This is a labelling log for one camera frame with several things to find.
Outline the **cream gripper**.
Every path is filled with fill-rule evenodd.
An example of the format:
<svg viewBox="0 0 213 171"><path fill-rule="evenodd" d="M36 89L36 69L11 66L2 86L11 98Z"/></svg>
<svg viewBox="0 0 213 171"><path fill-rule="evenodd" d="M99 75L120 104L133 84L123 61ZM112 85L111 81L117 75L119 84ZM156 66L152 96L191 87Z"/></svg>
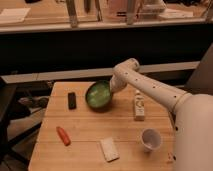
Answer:
<svg viewBox="0 0 213 171"><path fill-rule="evenodd" d="M112 93L117 93L121 90L123 90L127 86L127 83L122 81L116 76L112 76L110 80L110 91Z"/></svg>

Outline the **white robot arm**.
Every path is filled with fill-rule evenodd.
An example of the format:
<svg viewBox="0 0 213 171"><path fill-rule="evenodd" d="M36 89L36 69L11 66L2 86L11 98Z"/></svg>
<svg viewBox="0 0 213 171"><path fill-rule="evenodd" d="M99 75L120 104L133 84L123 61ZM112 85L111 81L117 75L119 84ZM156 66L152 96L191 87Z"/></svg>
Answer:
<svg viewBox="0 0 213 171"><path fill-rule="evenodd" d="M111 91L121 91L130 84L176 116L173 171L213 171L213 95L193 95L146 77L139 68L135 58L117 64Z"/></svg>

